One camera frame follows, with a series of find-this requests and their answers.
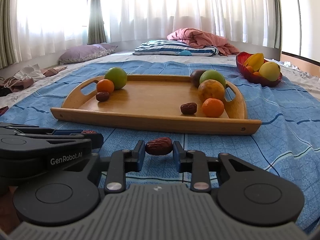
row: purple pillow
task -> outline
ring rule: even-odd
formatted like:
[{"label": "purple pillow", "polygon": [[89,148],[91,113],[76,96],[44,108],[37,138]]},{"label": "purple pillow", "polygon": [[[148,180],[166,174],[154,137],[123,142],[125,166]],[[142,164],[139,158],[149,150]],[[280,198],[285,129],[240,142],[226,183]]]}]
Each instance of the purple pillow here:
[{"label": "purple pillow", "polygon": [[58,60],[59,65],[72,64],[85,62],[98,57],[103,57],[111,54],[115,51],[118,46],[112,46],[107,43],[102,43],[104,46],[108,47],[105,49],[100,44],[93,45],[80,45],[77,47],[72,47],[68,49],[64,54],[62,54]]}]

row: circular disc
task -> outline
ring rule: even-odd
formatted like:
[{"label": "circular disc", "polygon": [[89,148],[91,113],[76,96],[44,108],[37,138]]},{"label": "circular disc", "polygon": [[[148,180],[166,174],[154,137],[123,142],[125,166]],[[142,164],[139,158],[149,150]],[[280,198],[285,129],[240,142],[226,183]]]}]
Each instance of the circular disc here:
[{"label": "circular disc", "polygon": [[100,201],[97,187],[77,172],[41,176],[17,188],[13,204],[19,217],[40,226],[61,226],[91,213]]},{"label": "circular disc", "polygon": [[262,227],[295,221],[304,205],[295,184],[259,171],[238,172],[221,185],[217,200],[231,217]]}]

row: sheer curtain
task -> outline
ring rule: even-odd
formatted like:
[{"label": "sheer curtain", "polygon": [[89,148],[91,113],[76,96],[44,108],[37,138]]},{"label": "sheer curtain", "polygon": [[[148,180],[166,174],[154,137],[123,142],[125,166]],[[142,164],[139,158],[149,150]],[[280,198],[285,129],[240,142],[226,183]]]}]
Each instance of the sheer curtain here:
[{"label": "sheer curtain", "polygon": [[87,0],[11,0],[19,61],[83,44],[87,22]]},{"label": "sheer curtain", "polygon": [[109,42],[166,38],[196,28],[274,47],[275,0],[101,0]]}]

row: blue bedsheet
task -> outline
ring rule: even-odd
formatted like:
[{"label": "blue bedsheet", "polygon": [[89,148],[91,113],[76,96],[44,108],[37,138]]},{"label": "blue bedsheet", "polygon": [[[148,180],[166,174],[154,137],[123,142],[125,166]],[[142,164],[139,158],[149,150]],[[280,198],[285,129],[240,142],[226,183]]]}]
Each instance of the blue bedsheet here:
[{"label": "blue bedsheet", "polygon": [[[81,82],[99,75],[111,67],[122,67],[130,74],[190,75],[194,69],[216,69],[235,84],[244,95],[250,119],[262,120],[252,136],[174,134],[134,131],[57,121],[50,108],[60,107],[64,98]],[[231,153],[260,168],[297,184],[305,195],[305,206],[297,224],[307,233],[320,217],[320,102],[286,77],[275,88],[247,82],[233,65],[150,63],[127,61],[92,63],[57,82],[39,89],[10,108],[0,122],[39,125],[60,129],[90,129],[101,132],[105,143],[101,156],[113,151],[132,149],[139,139],[145,141],[168,136],[178,140],[185,149],[198,149],[209,156]],[[215,174],[212,185],[217,186]],[[188,174],[178,174],[168,156],[146,155],[142,172],[128,174],[127,183],[188,182]]]}]

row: green curtain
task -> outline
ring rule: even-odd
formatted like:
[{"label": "green curtain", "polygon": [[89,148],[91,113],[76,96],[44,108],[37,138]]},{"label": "green curtain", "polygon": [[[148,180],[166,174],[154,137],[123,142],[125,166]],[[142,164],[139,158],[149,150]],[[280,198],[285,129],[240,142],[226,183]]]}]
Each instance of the green curtain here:
[{"label": "green curtain", "polygon": [[99,44],[103,42],[106,42],[106,34],[103,26],[101,2],[100,0],[91,0],[87,43]]},{"label": "green curtain", "polygon": [[0,69],[16,62],[10,33],[10,0],[0,0]]},{"label": "green curtain", "polygon": [[275,48],[281,49],[282,42],[282,18],[281,18],[281,4],[280,0],[275,0],[276,6],[276,40],[275,40]]}]

